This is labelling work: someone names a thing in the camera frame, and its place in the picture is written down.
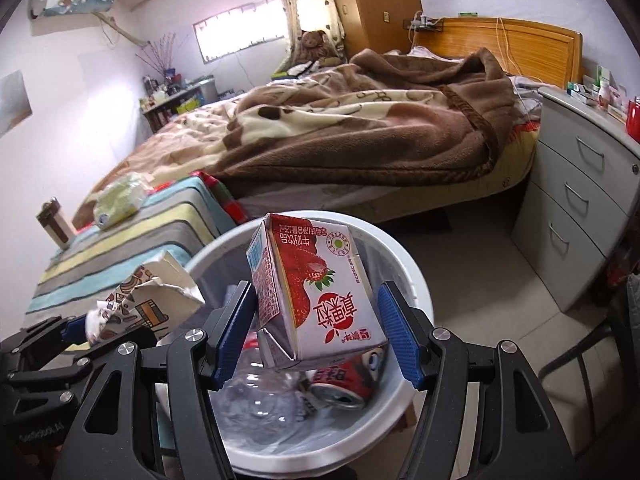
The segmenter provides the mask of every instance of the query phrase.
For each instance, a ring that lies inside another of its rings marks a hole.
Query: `fleece blanket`
[[[87,197],[130,171],[154,184],[204,170],[234,195],[265,182],[428,186],[490,172],[506,144],[515,95],[493,54],[462,62],[364,50],[327,72],[253,89],[177,118]]]

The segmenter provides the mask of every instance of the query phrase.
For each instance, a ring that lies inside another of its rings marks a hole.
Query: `bed frame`
[[[441,32],[418,32],[416,44],[443,57],[465,57],[485,46],[505,72],[542,79],[560,88],[566,88],[569,81],[581,82],[579,32],[507,18],[444,18],[440,23]]]

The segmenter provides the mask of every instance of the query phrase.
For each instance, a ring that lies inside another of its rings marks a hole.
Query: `window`
[[[194,26],[205,63],[265,41],[287,36],[280,0],[264,0],[221,12]]]
[[[331,22],[324,0],[298,0],[298,18],[302,30],[324,30]]]

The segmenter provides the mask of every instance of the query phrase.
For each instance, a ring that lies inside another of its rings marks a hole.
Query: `white trash can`
[[[382,282],[394,280],[410,306],[423,310],[433,322],[429,289],[420,269],[407,251],[391,236],[363,220],[326,211],[283,213],[324,222],[348,225],[375,292]],[[204,247],[186,270],[198,282],[207,303],[223,306],[227,287],[251,280],[246,249],[261,219],[222,235]],[[340,412],[333,431],[309,435],[290,449],[279,446],[265,453],[251,452],[225,443],[237,473],[274,479],[320,476],[338,469],[372,449],[395,426],[414,398],[415,390],[402,376],[398,361],[389,352],[380,386],[371,402],[358,412]],[[158,385],[159,402],[168,412],[166,385]]]

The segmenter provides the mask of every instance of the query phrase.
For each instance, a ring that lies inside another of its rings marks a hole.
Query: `striped blanket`
[[[157,252],[167,250],[184,266],[235,226],[201,178],[175,182],[150,195],[131,218],[107,231],[91,226],[59,251],[38,282],[26,326],[85,314]]]

